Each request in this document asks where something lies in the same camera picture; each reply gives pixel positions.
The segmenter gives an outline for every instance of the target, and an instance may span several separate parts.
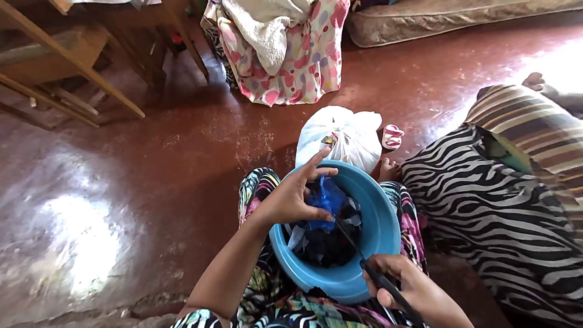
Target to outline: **hand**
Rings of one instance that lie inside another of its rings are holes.
[[[401,295],[429,326],[473,327],[459,305],[405,256],[375,254],[367,261],[378,272],[388,273],[401,280]],[[385,288],[378,289],[374,285],[366,271],[363,271],[363,278],[368,286],[368,292],[372,297],[376,297],[380,304],[387,308],[402,310]]]
[[[298,171],[287,175],[281,184],[257,206],[252,215],[270,225],[298,220],[332,221],[332,215],[329,212],[322,208],[309,206],[304,202],[304,189],[308,181],[313,181],[320,175],[334,176],[338,174],[338,169],[316,168],[329,153],[330,148],[326,147],[314,155]]]

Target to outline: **knife handle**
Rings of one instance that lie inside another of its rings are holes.
[[[377,288],[385,288],[389,294],[393,297],[395,302],[400,304],[400,306],[409,314],[411,318],[411,322],[413,323],[413,327],[415,328],[424,328],[425,325],[423,323],[423,319],[417,311],[411,307],[411,304],[407,302],[407,300],[401,295],[397,287],[393,285],[389,279],[387,279],[383,274],[377,272],[373,267],[368,264],[364,259],[360,260],[360,267],[368,273],[368,276],[374,281],[374,284]]]

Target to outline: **blue plastic bag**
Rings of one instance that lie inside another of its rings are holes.
[[[340,208],[344,203],[346,194],[342,191],[330,177],[320,176],[319,193],[312,193],[308,197],[308,205],[323,208],[332,214],[332,222],[324,220],[308,221],[310,230],[324,229],[330,231],[334,228],[336,216],[340,213]]]

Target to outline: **tied plastic bag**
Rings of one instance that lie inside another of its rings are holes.
[[[381,158],[382,147],[377,135],[381,123],[381,115],[373,111],[355,114],[340,106],[318,110],[301,129],[296,167],[330,146],[332,151],[327,159],[341,160],[370,174]]]
[[[340,213],[342,204],[346,198],[346,194],[342,191],[334,181],[329,177],[320,176],[319,190],[310,194],[308,197],[308,205],[313,207],[323,208],[332,214],[332,222],[324,220],[308,221],[310,230],[326,229],[330,231],[334,229],[334,222],[336,216]]]

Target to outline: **knife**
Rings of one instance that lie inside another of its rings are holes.
[[[360,250],[360,248],[358,246],[356,246],[356,243],[354,242],[354,240],[352,240],[352,238],[346,232],[346,230],[344,230],[344,227],[339,222],[339,220],[336,220],[336,226],[340,229],[340,231],[342,231],[342,233],[344,234],[346,239],[348,239],[350,244],[352,244],[354,249],[356,249],[356,252],[360,255],[360,257],[361,257],[360,267],[364,271],[367,272],[368,276],[373,280],[375,286],[377,286],[377,288],[385,288],[389,292],[389,294],[391,294],[391,296],[393,297],[395,302],[400,304],[400,306],[405,310],[405,312],[407,312],[407,314],[409,314],[414,328],[424,328],[425,325],[424,325],[423,319],[421,319],[421,316],[419,315],[419,313],[411,307],[411,305],[407,302],[407,300],[403,297],[403,295],[401,295],[401,293],[399,292],[397,287],[395,287],[395,285],[393,285],[393,283],[391,283],[389,279],[387,279],[383,274],[381,274],[377,270],[375,270],[366,261],[366,257],[364,257],[363,252]]]

